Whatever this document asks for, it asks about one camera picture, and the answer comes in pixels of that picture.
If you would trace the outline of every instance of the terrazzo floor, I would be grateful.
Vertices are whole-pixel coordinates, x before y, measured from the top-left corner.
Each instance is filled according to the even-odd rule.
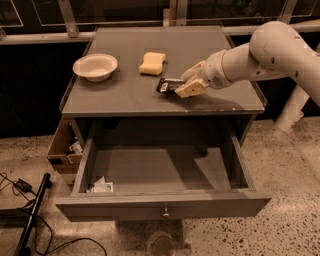
[[[272,200],[256,217],[177,221],[71,223],[55,206],[55,199],[70,194],[71,187],[46,159],[53,136],[0,140],[0,172],[12,180],[22,178],[38,188],[44,173],[51,174],[40,216],[54,231],[51,249],[80,237],[101,243],[108,255],[173,255],[162,250],[174,245],[175,255],[320,255],[320,118],[304,118],[289,133],[273,121],[255,121],[242,147],[257,191]],[[0,192],[0,208],[26,203],[11,188]],[[19,221],[0,221],[0,255],[14,255],[21,234]],[[38,251],[49,240],[38,224]],[[32,231],[28,246],[35,252]],[[159,237],[167,237],[155,243]],[[88,240],[52,255],[104,255]]]

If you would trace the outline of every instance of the black cable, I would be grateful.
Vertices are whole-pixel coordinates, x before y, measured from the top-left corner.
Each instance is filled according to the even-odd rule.
[[[0,191],[4,190],[4,189],[5,189],[6,187],[8,187],[10,184],[13,184],[13,183],[14,183],[14,181],[12,181],[12,180],[10,180],[10,179],[8,178],[8,175],[7,175],[5,172],[0,173],[0,176],[3,178],[2,181],[0,182],[0,188],[1,188],[2,183],[3,183],[5,180],[7,180],[7,181],[9,182],[9,183],[6,184],[3,188],[1,188]]]
[[[19,208],[19,210],[24,211],[24,212],[26,212],[26,213],[28,213],[28,214],[31,214],[30,212],[27,212],[26,210],[24,210],[24,209],[22,209],[22,208]],[[49,225],[42,217],[40,217],[40,216],[36,216],[36,217],[37,217],[37,219],[41,220],[41,221],[44,223],[44,225],[47,226],[47,228],[48,228],[49,231],[50,231],[50,239],[49,239],[49,242],[48,242],[48,246],[47,246],[45,252],[44,252],[44,253],[41,253],[41,252],[39,252],[39,250],[37,249],[38,226],[37,226],[37,223],[35,222],[34,250],[35,250],[35,252],[36,252],[38,255],[41,255],[41,256],[49,255],[49,254],[51,254],[51,253],[57,252],[57,251],[59,251],[59,250],[62,250],[62,249],[64,249],[65,247],[67,247],[67,246],[69,246],[69,245],[72,245],[72,244],[74,244],[74,243],[77,243],[77,242],[79,242],[79,241],[82,241],[82,240],[88,240],[88,241],[91,241],[91,242],[97,244],[97,245],[103,250],[104,255],[105,255],[105,256],[108,255],[106,249],[103,247],[102,244],[100,244],[100,243],[98,243],[97,241],[95,241],[94,239],[91,239],[91,238],[88,238],[88,237],[82,237],[82,238],[77,238],[77,239],[71,240],[71,241],[66,242],[66,243],[64,243],[64,244],[61,244],[61,245],[59,245],[58,247],[56,247],[56,248],[52,249],[51,251],[49,251],[50,246],[51,246],[51,243],[52,243],[52,241],[53,241],[53,230],[52,230],[52,228],[50,227],[50,225]]]
[[[23,191],[21,191],[20,189],[18,189],[17,187],[15,187],[13,184],[12,184],[12,192],[13,192],[13,194],[15,195],[15,196],[23,196],[28,202],[31,202],[32,200],[30,200],[29,198],[27,198],[26,196],[25,196],[25,194],[24,194],[24,192]]]

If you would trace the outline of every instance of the power cord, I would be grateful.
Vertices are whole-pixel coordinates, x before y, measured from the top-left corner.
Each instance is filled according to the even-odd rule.
[[[29,214],[29,215],[31,215],[30,212],[26,211],[26,210],[23,209],[23,208],[18,208],[18,209],[21,210],[21,211],[23,211],[23,212],[25,212],[25,213],[27,213],[27,214]],[[52,250],[49,251],[50,246],[51,246],[52,241],[53,241],[53,230],[52,230],[52,228],[50,227],[50,225],[49,225],[42,217],[36,216],[36,218],[37,218],[37,220],[40,220],[40,221],[49,229],[49,231],[50,231],[50,239],[49,239],[47,248],[46,248],[46,250],[42,253],[42,252],[40,252],[40,251],[37,249],[38,226],[37,226],[37,222],[35,222],[34,250],[35,250],[35,252],[36,252],[38,255],[46,256],[46,255],[55,253],[55,252],[57,252],[57,251],[59,251],[59,250],[62,250],[62,249],[64,249],[64,248],[66,248],[67,246],[70,246],[70,245],[72,245],[72,244],[74,244],[74,243],[77,243],[77,242],[79,242],[79,241],[82,241],[82,240],[88,240],[88,241],[91,241],[91,242],[97,244],[97,245],[103,250],[104,255],[105,255],[105,256],[108,255],[106,249],[103,247],[102,244],[100,244],[100,243],[98,243],[96,240],[94,240],[94,239],[92,239],[92,238],[88,238],[88,237],[76,238],[76,239],[71,240],[71,241],[69,241],[69,242],[66,242],[66,243],[64,243],[64,244],[61,244],[61,245],[59,245],[58,247],[53,248]]]
[[[6,187],[8,187],[9,185],[12,185],[12,193],[15,196],[21,195],[28,201],[28,203],[24,207],[32,206],[35,200],[29,199],[25,194],[31,193],[34,196],[36,196],[36,193],[32,190],[32,186],[29,183],[25,182],[22,179],[13,181],[8,178],[8,175],[5,172],[0,173],[0,176],[2,177],[2,180],[0,182],[0,192],[4,190]],[[4,181],[7,181],[8,183],[3,188],[1,188],[1,185],[3,184]]]
[[[15,196],[22,195],[22,196],[28,201],[28,203],[27,203],[25,206],[23,206],[22,208],[17,208],[17,209],[19,209],[20,211],[23,211],[23,212],[31,215],[31,213],[28,211],[28,207],[31,208],[31,207],[34,206],[35,199],[31,199],[31,200],[30,200],[30,199],[27,198],[24,194],[30,192],[30,193],[32,193],[34,196],[36,196],[36,193],[34,193],[34,191],[32,190],[32,186],[31,186],[30,184],[28,184],[27,182],[25,182],[24,180],[22,180],[22,179],[18,179],[18,180],[16,180],[16,181],[10,180],[10,179],[8,178],[8,175],[7,175],[5,172],[0,173],[0,176],[3,178],[3,179],[0,181],[0,192],[1,192],[2,190],[4,190],[6,187],[8,187],[9,185],[12,184],[12,192],[13,192],[13,194],[14,194]],[[5,180],[8,181],[8,183],[7,183],[3,188],[1,188],[1,186],[2,186],[2,184],[3,184],[3,182],[4,182]],[[46,256],[46,255],[48,255],[48,254],[51,254],[51,253],[57,252],[57,251],[59,251],[59,250],[62,250],[62,249],[64,249],[65,247],[67,247],[67,246],[69,246],[69,245],[72,245],[72,244],[74,244],[74,243],[77,243],[77,242],[79,242],[79,241],[89,240],[89,241],[97,244],[98,246],[100,246],[101,249],[102,249],[103,252],[104,252],[104,255],[107,256],[107,251],[106,251],[106,249],[103,247],[103,245],[101,245],[101,244],[98,243],[97,241],[95,241],[95,240],[93,240],[93,239],[91,239],[91,238],[87,238],[87,237],[77,238],[77,239],[71,240],[71,241],[69,241],[69,242],[67,242],[67,243],[64,243],[64,244],[62,244],[62,245],[60,245],[60,246],[52,249],[51,251],[49,251],[50,246],[51,246],[51,243],[52,243],[52,240],[53,240],[53,230],[52,230],[52,228],[50,227],[50,225],[49,225],[42,217],[36,216],[36,220],[40,220],[41,222],[43,222],[44,225],[47,226],[47,228],[48,228],[49,231],[50,231],[50,239],[49,239],[49,242],[48,242],[48,246],[47,246],[45,252],[44,252],[44,253],[41,253],[41,252],[39,252],[38,249],[37,249],[38,227],[37,227],[37,222],[35,221],[34,249],[35,249],[35,252],[36,252],[38,255]]]

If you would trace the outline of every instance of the cardboard box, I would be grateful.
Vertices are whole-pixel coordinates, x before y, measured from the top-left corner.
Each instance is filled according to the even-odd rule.
[[[66,178],[68,184],[74,182],[82,157],[81,154],[68,153],[68,148],[73,142],[74,132],[70,122],[62,118],[49,147],[47,158],[52,167]]]

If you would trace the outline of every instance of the metal stand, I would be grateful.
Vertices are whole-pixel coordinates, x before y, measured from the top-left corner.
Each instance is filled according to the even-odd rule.
[[[37,214],[41,206],[42,198],[46,192],[46,189],[51,186],[50,174],[46,173],[43,176],[41,185],[38,189],[34,206],[29,211],[21,211],[19,209],[9,209],[9,210],[0,210],[0,219],[8,219],[8,218],[25,218],[27,220],[25,222],[25,226],[20,237],[19,244],[17,246],[15,256],[29,256],[30,249],[27,248],[28,239],[33,228],[33,225],[37,219]]]

